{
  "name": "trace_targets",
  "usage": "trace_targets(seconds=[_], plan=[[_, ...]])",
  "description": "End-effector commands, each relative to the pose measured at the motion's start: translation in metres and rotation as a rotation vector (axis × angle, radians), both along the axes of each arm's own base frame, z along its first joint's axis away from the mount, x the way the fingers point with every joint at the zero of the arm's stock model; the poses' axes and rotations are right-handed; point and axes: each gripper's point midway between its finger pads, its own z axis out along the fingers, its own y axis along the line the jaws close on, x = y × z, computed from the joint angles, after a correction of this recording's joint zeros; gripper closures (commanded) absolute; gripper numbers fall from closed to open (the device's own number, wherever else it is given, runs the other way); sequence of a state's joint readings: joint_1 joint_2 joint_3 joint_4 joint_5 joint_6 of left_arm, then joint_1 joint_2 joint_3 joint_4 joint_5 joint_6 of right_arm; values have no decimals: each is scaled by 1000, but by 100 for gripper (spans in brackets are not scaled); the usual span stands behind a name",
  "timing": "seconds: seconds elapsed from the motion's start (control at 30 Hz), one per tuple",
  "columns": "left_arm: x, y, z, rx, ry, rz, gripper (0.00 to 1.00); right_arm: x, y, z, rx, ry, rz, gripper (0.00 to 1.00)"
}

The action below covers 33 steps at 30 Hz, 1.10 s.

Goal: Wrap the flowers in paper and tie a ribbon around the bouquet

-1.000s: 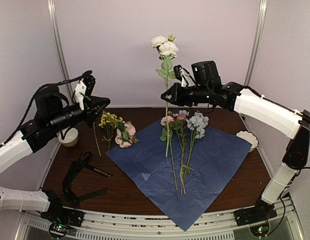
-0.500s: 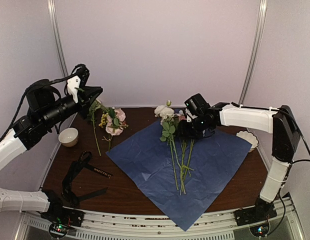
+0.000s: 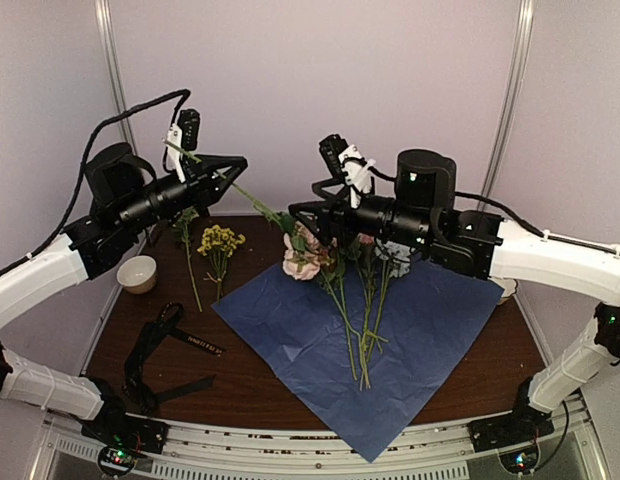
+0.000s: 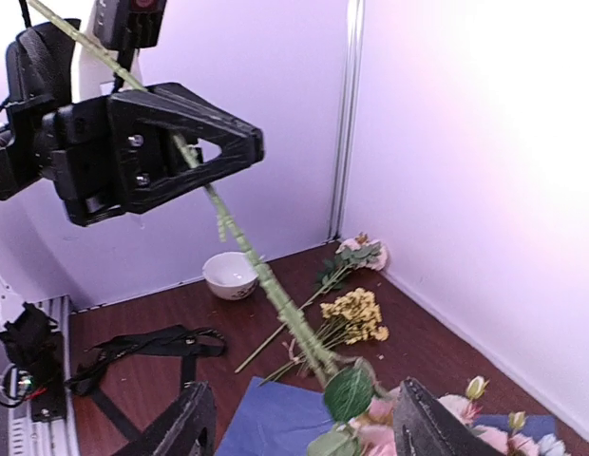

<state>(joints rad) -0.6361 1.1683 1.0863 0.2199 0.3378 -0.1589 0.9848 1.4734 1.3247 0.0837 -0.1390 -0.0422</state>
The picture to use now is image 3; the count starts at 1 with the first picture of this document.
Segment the yellow flower bunch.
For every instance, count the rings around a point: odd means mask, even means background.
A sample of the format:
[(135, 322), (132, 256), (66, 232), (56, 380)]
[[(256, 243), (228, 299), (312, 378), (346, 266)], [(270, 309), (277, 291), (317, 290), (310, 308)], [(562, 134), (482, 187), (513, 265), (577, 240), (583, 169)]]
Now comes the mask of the yellow flower bunch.
[(227, 275), (229, 261), (236, 250), (246, 242), (243, 234), (236, 233), (229, 227), (221, 227), (215, 224), (206, 227), (201, 237), (201, 243), (196, 252), (205, 258), (210, 271), (208, 278), (216, 286), (216, 301), (223, 296), (223, 284)]

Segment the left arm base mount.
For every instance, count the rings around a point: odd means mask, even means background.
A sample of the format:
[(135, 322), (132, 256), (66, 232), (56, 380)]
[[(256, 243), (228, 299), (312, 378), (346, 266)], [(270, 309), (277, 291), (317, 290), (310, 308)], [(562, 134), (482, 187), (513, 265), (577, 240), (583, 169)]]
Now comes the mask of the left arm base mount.
[(96, 464), (107, 479), (120, 479), (163, 452), (169, 426), (148, 418), (101, 413), (94, 420), (76, 418), (81, 434), (103, 444)]

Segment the white rose stem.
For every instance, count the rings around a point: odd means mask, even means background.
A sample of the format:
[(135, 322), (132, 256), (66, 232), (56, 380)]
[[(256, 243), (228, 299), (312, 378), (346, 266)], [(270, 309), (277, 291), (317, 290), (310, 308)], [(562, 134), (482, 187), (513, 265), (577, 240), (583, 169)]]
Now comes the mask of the white rose stem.
[(316, 260), (319, 265), (316, 282), (331, 298), (343, 321), (350, 371), (353, 380), (357, 381), (359, 375), (353, 344), (354, 329), (349, 319), (345, 293), (346, 260), (338, 248), (327, 247), (318, 250)]

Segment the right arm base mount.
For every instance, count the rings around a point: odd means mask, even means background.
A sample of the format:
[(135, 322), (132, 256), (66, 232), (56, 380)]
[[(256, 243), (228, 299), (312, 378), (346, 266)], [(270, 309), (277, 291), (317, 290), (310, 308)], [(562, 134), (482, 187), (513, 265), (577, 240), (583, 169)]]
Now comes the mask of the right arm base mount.
[(532, 474), (541, 466), (541, 437), (554, 432), (550, 413), (529, 406), (511, 412), (473, 420), (468, 431), (475, 453), (495, 451), (500, 465), (509, 474)]

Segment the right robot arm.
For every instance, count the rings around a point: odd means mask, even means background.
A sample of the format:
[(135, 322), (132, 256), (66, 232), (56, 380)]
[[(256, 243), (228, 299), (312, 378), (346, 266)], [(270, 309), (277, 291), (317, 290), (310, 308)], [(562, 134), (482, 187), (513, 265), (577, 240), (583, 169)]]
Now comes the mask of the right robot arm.
[(509, 440), (525, 440), (568, 395), (620, 359), (620, 245), (554, 235), (509, 209), (457, 211), (456, 164), (430, 150), (399, 153), (394, 197), (375, 194), (372, 161), (333, 147), (321, 155), (332, 179), (313, 184), (318, 200), (288, 208), (321, 243), (367, 234), (472, 278), (529, 281), (597, 300), (577, 339), (520, 386), (502, 423)]

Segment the pink rose stem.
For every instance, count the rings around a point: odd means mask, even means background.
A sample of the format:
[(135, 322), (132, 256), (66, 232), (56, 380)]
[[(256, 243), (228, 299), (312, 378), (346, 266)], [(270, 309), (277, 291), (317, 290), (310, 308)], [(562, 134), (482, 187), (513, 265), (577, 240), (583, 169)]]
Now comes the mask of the pink rose stem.
[(379, 336), (384, 341), (383, 350), (375, 348), (369, 361), (366, 360), (367, 347), (372, 336), (372, 327), (375, 321), (379, 291), (381, 284), (381, 261), (374, 253), (375, 240), (371, 235), (358, 234), (353, 243), (344, 250), (346, 258), (354, 268), (361, 285), (363, 307), (359, 317), (359, 325), (354, 329), (357, 340), (358, 366), (360, 370), (359, 389), (369, 390), (372, 387), (370, 361), (374, 353), (382, 354), (388, 340)]

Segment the light blue flower stem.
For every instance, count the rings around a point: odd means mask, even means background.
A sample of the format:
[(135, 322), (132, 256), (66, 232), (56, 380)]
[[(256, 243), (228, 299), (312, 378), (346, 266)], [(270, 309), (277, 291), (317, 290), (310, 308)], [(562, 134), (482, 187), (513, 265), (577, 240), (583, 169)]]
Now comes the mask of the light blue flower stem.
[(376, 239), (374, 245), (374, 253), (381, 261), (381, 284), (376, 317), (371, 330), (372, 336), (370, 337), (366, 352), (367, 361), (371, 359), (375, 348), (378, 348), (379, 351), (383, 350), (382, 344), (384, 341), (379, 336), (379, 330), (388, 290), (393, 279), (399, 279), (410, 272), (411, 257), (415, 251), (413, 247), (393, 241), (382, 242)]

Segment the large pink peony stem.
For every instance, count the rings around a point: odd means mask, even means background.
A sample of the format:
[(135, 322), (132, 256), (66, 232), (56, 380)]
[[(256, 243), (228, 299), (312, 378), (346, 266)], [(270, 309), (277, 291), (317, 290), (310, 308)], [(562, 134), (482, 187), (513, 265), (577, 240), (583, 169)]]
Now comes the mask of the large pink peony stem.
[[(191, 152), (182, 150), (183, 168), (185, 172), (185, 160), (190, 160), (194, 164), (203, 164), (199, 158)], [(250, 201), (252, 207), (263, 216), (268, 222), (273, 223), (284, 234), (284, 272), (295, 280), (308, 281), (314, 279), (319, 273), (319, 265), (316, 260), (317, 252), (322, 246), (296, 221), (289, 213), (276, 212), (265, 203), (258, 200), (254, 195), (243, 189), (235, 182), (232, 187), (244, 198)], [(331, 249), (336, 244), (329, 244)]]

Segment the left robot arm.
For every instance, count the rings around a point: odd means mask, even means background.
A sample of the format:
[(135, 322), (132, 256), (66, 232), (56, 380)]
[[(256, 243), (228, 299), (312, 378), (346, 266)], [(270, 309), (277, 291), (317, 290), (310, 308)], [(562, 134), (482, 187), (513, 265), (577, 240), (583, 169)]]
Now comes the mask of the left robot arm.
[[(157, 223), (173, 222), (188, 208), (206, 213), (247, 169), (242, 156), (194, 153), (199, 115), (184, 109), (189, 95), (187, 89), (170, 92), (108, 118), (94, 129), (76, 181), (91, 191), (90, 211), (75, 221), (64, 215), (40, 246), (0, 270), (0, 330), (48, 298), (116, 267), (140, 234)], [(173, 167), (164, 176), (134, 154), (127, 142), (91, 152), (105, 127), (169, 100), (176, 100), (177, 105), (164, 155)], [(1, 341), (0, 399), (93, 420), (113, 444), (127, 442), (134, 433), (132, 419), (124, 415), (124, 403), (107, 383), (30, 362)]]

